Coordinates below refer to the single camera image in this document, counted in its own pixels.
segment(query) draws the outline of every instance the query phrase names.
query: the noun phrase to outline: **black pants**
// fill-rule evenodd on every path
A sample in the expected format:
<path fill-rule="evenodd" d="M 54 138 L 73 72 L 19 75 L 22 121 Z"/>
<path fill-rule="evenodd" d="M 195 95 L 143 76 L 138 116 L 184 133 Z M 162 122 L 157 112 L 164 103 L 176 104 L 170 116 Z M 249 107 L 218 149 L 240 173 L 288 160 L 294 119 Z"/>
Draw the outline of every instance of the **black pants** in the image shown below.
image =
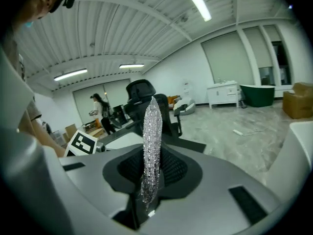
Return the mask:
<path fill-rule="evenodd" d="M 107 117 L 101 119 L 101 123 L 102 123 L 103 128 L 108 133 L 108 135 L 111 134 L 110 131 L 112 131 L 112 133 L 116 132 L 114 130 L 114 127 L 111 125 L 110 120 Z"/>

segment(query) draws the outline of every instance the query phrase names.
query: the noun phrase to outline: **chair headrest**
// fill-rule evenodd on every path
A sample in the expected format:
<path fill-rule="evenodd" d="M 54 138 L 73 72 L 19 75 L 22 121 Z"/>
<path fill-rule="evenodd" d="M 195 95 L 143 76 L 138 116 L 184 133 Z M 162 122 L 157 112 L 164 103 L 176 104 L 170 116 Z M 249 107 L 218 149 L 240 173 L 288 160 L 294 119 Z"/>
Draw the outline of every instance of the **chair headrest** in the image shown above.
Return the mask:
<path fill-rule="evenodd" d="M 126 87 L 128 93 L 128 103 L 136 103 L 141 99 L 156 94 L 152 84 L 146 79 L 140 79 L 130 83 Z"/>

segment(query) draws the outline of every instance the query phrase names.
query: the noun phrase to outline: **person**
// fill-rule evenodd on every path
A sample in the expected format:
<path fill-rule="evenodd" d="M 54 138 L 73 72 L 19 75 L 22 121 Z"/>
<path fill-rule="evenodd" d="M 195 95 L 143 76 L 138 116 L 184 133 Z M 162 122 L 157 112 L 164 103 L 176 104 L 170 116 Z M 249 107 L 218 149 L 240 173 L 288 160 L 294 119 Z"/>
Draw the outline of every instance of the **person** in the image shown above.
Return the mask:
<path fill-rule="evenodd" d="M 18 13 L 11 18 L 6 34 L 1 38 L 1 45 L 8 60 L 16 72 L 26 82 L 25 67 L 22 56 L 18 54 L 14 34 L 23 24 L 44 17 L 48 12 L 54 12 L 62 0 L 26 0 Z M 31 134 L 42 144 L 53 148 L 58 157 L 64 156 L 65 149 L 59 146 L 42 126 L 36 121 L 41 117 L 35 102 L 31 101 L 20 121 L 18 131 Z"/>
<path fill-rule="evenodd" d="M 110 120 L 109 120 L 109 116 L 110 116 L 110 105 L 103 101 L 102 98 L 100 97 L 100 95 L 98 93 L 95 93 L 92 95 L 93 98 L 93 105 L 94 105 L 94 111 L 93 111 L 93 115 L 100 115 L 101 114 L 101 124 L 103 126 L 103 128 L 106 130 L 106 132 L 108 133 L 108 135 L 114 132 L 115 129 L 114 127 L 111 125 Z"/>

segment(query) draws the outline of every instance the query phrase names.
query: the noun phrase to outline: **white shirt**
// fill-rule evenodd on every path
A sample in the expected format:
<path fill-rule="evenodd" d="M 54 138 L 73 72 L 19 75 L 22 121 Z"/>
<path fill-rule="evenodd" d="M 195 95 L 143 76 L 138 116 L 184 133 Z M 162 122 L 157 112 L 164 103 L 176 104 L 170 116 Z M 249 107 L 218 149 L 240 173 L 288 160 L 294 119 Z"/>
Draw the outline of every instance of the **white shirt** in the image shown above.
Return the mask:
<path fill-rule="evenodd" d="M 101 121 L 103 119 L 103 116 L 102 116 L 103 107 L 102 107 L 102 105 L 98 101 L 95 101 L 93 103 L 93 110 L 94 111 L 98 111 L 98 114 L 95 115 L 95 117 L 98 118 Z"/>

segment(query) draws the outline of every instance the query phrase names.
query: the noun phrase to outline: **green bathtub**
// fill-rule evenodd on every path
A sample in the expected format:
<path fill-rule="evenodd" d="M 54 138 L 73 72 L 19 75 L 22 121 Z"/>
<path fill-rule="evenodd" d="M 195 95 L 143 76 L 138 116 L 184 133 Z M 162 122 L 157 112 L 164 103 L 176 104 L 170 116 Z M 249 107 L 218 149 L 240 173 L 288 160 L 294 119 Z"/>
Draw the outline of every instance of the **green bathtub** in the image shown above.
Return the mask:
<path fill-rule="evenodd" d="M 240 85 L 246 104 L 252 107 L 270 106 L 274 102 L 275 87 L 271 85 Z"/>

